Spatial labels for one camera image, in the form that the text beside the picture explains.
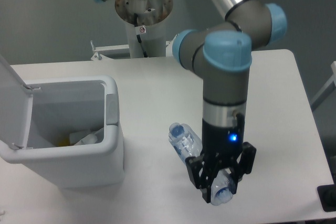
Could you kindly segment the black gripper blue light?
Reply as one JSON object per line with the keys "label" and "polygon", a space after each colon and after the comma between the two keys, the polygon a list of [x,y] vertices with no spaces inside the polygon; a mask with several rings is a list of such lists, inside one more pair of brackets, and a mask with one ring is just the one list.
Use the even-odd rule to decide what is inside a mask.
{"label": "black gripper blue light", "polygon": [[211,187],[220,169],[230,170],[229,190],[233,195],[243,175],[251,173],[257,150],[250,143],[243,143],[244,128],[244,119],[239,119],[235,127],[202,121],[202,154],[186,158],[185,165],[190,181],[202,192],[206,203],[211,202]]}

